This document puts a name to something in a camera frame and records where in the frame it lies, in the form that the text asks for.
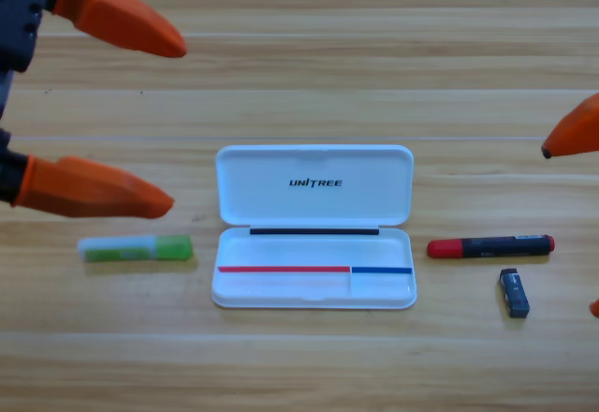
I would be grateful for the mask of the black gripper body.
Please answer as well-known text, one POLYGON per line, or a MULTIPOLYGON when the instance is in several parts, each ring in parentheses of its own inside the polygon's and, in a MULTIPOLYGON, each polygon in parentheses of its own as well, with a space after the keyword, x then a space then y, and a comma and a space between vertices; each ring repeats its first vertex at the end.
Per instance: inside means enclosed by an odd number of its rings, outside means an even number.
MULTIPOLYGON (((16 73, 25 72, 34 57, 37 31, 45 10, 57 0, 1 0, 1 108, 7 105, 16 73)), ((1 200, 16 200, 24 180, 29 157, 8 149, 11 135, 1 131, 1 200)))

